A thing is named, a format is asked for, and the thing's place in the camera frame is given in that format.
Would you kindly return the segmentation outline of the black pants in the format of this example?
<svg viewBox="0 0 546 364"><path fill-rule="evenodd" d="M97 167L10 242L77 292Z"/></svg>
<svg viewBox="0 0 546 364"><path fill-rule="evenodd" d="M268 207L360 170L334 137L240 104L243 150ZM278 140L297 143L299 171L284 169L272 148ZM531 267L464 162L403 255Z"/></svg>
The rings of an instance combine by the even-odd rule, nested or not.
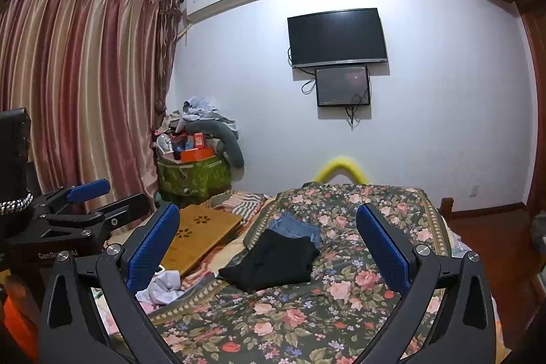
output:
<svg viewBox="0 0 546 364"><path fill-rule="evenodd" d="M308 283L319 249L309 236L290 238L266 229L236 265L218 270L218 276L244 292Z"/></svg>

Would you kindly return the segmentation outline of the white crumpled cloth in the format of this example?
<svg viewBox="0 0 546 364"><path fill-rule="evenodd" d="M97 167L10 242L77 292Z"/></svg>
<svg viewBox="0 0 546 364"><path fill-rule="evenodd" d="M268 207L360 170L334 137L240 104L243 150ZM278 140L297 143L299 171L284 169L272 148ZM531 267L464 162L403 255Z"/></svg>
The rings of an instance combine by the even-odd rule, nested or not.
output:
<svg viewBox="0 0 546 364"><path fill-rule="evenodd" d="M140 303L165 306L179 299L183 294L179 272L164 270L154 275L145 290L136 293L136 299Z"/></svg>

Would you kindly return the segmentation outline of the green storage bin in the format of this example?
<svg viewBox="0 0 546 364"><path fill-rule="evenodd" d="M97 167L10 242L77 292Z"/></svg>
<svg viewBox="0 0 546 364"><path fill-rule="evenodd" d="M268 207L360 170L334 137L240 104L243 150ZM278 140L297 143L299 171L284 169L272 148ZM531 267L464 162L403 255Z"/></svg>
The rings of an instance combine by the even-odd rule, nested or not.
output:
<svg viewBox="0 0 546 364"><path fill-rule="evenodd" d="M194 163L157 162L159 188L180 197L206 200L231 187L230 166L217 155Z"/></svg>

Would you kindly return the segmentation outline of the wooden lap desk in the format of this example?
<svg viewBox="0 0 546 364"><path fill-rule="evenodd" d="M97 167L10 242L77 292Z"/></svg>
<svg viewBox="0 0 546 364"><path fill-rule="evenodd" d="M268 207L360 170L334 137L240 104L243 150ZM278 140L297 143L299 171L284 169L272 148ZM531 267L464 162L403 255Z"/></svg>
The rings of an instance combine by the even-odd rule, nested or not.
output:
<svg viewBox="0 0 546 364"><path fill-rule="evenodd" d="M221 241L233 235L243 218L237 214L191 205L179 211L178 231L161 265L188 274Z"/></svg>

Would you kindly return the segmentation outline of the orange red box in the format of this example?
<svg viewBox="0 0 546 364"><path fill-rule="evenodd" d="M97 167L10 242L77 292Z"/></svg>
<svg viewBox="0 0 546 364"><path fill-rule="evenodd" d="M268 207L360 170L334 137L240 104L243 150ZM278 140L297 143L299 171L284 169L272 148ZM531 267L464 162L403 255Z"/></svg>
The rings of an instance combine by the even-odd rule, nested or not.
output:
<svg viewBox="0 0 546 364"><path fill-rule="evenodd" d="M215 155L215 151L212 148L200 148L183 150L181 152L182 163L197 163Z"/></svg>

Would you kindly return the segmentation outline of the floral bedspread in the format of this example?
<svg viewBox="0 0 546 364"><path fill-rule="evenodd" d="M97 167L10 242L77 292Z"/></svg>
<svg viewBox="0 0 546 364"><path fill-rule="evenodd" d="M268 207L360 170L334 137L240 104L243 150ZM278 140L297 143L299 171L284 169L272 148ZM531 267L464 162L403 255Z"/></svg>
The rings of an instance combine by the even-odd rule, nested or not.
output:
<svg viewBox="0 0 546 364"><path fill-rule="evenodd" d="M321 231L308 283L243 292L216 277L159 309L153 325L184 363L350 363L399 301L359 236L355 215L369 203L414 243L451 252L442 217L418 188L307 183L265 203L246 232L252 248L282 213Z"/></svg>

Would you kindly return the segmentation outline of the grey clothes pile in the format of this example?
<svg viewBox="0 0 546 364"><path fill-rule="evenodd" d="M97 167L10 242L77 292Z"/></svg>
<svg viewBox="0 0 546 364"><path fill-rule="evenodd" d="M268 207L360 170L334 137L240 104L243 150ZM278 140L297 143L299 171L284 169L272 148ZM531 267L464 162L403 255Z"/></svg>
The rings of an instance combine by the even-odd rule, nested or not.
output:
<svg viewBox="0 0 546 364"><path fill-rule="evenodd" d="M188 134L204 133L218 140L217 154L222 155L231 167L243 169L244 158L236 122L222 115L204 97L194 96L184 102L175 126L176 133L182 131Z"/></svg>

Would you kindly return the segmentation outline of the striped pink curtain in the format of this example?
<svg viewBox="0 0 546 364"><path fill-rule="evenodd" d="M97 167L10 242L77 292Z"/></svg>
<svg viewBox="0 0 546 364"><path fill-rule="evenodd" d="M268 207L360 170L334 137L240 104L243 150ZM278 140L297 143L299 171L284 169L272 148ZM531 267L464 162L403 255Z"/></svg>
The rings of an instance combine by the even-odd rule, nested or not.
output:
<svg viewBox="0 0 546 364"><path fill-rule="evenodd" d="M104 178L97 208L157 191L181 0L1 0L1 107L25 108L44 192Z"/></svg>

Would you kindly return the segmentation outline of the grey bag on floor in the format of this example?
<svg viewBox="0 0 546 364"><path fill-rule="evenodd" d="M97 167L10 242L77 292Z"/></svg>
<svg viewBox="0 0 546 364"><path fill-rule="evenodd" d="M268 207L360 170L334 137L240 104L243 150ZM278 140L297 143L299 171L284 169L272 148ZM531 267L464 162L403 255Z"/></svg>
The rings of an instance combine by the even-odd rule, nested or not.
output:
<svg viewBox="0 0 546 364"><path fill-rule="evenodd" d="M536 246L541 246L545 243L546 235L546 212L543 210L537 214L531 222L531 238Z"/></svg>

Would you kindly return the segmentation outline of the folded blue jeans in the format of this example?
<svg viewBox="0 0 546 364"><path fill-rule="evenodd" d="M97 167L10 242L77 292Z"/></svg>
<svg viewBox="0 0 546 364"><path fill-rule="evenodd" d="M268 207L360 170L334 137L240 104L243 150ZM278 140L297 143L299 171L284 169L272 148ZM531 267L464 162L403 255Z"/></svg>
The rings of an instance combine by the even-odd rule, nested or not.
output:
<svg viewBox="0 0 546 364"><path fill-rule="evenodd" d="M296 219L290 213L282 213L277 219L273 218L268 223L268 229L288 238L308 237L317 248L321 244L320 229Z"/></svg>

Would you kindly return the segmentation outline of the white wall socket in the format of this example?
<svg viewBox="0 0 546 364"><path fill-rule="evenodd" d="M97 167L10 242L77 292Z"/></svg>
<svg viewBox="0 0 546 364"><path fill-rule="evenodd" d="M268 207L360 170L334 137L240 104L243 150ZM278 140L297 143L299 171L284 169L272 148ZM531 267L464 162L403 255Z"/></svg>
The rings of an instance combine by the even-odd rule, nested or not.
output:
<svg viewBox="0 0 546 364"><path fill-rule="evenodd" d="M473 186L473 188L471 188L470 190L469 196L471 198L477 197L478 191L479 191L479 186Z"/></svg>

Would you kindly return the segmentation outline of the yellow foam bed rail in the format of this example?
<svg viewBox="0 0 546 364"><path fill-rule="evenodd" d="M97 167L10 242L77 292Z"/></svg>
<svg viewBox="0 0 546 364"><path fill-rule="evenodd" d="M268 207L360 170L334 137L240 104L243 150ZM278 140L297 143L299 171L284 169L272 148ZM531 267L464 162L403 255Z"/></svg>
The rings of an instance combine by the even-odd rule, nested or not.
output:
<svg viewBox="0 0 546 364"><path fill-rule="evenodd" d="M329 161L315 176L317 183L326 183L334 176L344 174L353 183L366 185L369 183L368 177L355 161L347 156L337 156Z"/></svg>

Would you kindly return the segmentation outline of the small wall monitor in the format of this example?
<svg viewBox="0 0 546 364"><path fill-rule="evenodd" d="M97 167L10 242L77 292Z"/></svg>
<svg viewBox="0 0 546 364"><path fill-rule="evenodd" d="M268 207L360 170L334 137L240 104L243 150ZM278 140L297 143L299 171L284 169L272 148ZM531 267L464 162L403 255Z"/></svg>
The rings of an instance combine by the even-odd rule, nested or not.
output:
<svg viewBox="0 0 546 364"><path fill-rule="evenodd" d="M315 75L318 107L370 105L367 67L318 68Z"/></svg>

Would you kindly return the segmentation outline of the black wall television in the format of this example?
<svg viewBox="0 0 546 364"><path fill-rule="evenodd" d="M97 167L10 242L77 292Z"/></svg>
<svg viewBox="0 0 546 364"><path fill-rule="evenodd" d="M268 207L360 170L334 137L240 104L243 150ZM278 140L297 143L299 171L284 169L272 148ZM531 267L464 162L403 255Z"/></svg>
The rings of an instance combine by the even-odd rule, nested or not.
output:
<svg viewBox="0 0 546 364"><path fill-rule="evenodd" d="M287 25L291 64L295 68L388 61L384 32L376 8L289 17Z"/></svg>

